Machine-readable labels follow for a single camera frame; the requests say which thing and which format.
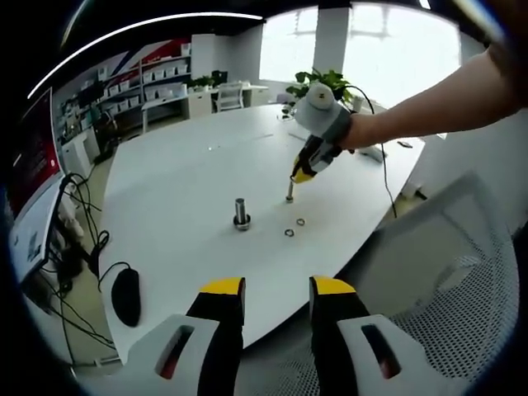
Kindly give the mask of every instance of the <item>black mouse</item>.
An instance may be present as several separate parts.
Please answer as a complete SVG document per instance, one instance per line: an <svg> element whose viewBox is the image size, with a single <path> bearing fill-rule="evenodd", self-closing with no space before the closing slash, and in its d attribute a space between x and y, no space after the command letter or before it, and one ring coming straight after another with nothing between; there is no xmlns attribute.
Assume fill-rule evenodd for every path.
<svg viewBox="0 0 528 396"><path fill-rule="evenodd" d="M112 305L117 317L131 328L135 328L141 315L139 297L139 273L125 268L115 278L112 285Z"/></svg>

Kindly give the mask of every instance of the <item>oval conference table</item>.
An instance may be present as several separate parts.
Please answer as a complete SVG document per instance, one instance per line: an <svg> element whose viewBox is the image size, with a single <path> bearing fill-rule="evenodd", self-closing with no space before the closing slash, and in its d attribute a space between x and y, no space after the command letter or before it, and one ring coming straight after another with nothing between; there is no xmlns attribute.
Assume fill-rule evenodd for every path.
<svg viewBox="0 0 528 396"><path fill-rule="evenodd" d="M101 228L111 239L100 273L128 262L139 272L142 304L137 327L117 318L111 287L122 268L112 268L101 292L123 363L147 332L185 314L201 286L230 276L246 278L243 341L251 345L308 302L310 276L335 276L390 209L383 165L348 152L296 185L294 203L286 203L293 161L309 133L280 113L281 106L259 106L208 115L117 149L104 196ZM424 146L405 141L412 148L385 145L394 197ZM237 198L251 215L246 232L233 226Z"/></svg>

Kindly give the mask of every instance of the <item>ceiling light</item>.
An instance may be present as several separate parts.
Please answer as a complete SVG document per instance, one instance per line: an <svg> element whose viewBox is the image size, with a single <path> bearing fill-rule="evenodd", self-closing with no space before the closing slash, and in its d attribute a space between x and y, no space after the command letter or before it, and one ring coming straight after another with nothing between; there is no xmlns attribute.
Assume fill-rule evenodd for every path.
<svg viewBox="0 0 528 396"><path fill-rule="evenodd" d="M98 39L92 41L91 43L88 43L69 55L66 59L64 59L60 64L55 66L48 74L42 78L38 84L35 85L35 87L31 90L27 98L33 96L33 94L36 92L37 89L40 88L42 84L44 84L48 78L50 78L53 74L57 72L60 68L62 68L67 62L75 58L77 55L81 54L82 52L86 51L88 48L93 47L95 44L99 44L103 40L106 40L113 35L119 35L120 33L124 31L129 31L130 29L134 29L135 27L140 27L144 25L148 25L149 23L154 22L161 22L161 21L170 21L171 19L180 19L180 18L190 18L190 17L234 17L234 18L246 18L246 19L255 19L255 20L261 20L262 17L258 15L249 15L249 14L237 14L235 12L189 12L187 14L176 14L176 15L168 15L168 16L160 16L158 18L148 19L147 21L137 22L129 26L121 27L120 29L116 31L112 31L111 33L108 33L104 36L99 37Z"/></svg>
<svg viewBox="0 0 528 396"><path fill-rule="evenodd" d="M420 0L420 5L423 7L423 8L427 8L428 10L431 9L431 6L429 5L429 2L427 0Z"/></svg>

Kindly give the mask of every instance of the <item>hand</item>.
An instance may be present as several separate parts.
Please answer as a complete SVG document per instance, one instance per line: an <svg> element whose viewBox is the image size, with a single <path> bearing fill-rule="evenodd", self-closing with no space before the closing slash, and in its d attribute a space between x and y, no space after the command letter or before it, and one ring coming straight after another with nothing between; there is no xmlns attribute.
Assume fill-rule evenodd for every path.
<svg viewBox="0 0 528 396"><path fill-rule="evenodd" d="M354 113L351 115L352 127L348 135L339 143L342 149L355 150L363 149L380 143L375 133L375 115Z"/></svg>

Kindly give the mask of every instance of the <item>yellow tape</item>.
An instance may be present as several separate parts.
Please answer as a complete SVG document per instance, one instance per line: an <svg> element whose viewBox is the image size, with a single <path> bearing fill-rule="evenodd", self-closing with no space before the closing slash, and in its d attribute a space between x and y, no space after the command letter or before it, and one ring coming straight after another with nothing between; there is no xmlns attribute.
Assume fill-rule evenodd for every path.
<svg viewBox="0 0 528 396"><path fill-rule="evenodd" d="M294 166L297 164L298 161L299 161L299 157L295 159ZM299 168L297 173L292 177L292 180L294 181L295 184L300 184L300 183L307 182L308 180L312 180L313 178L314 178L313 176L310 176L304 173L302 168Z"/></svg>
<svg viewBox="0 0 528 396"><path fill-rule="evenodd" d="M342 280L328 278L327 276L313 276L319 295L340 295L356 293L356 289Z"/></svg>
<svg viewBox="0 0 528 396"><path fill-rule="evenodd" d="M201 293L211 293L212 295L237 295L238 287L242 278L224 278L213 280L200 289Z"/></svg>

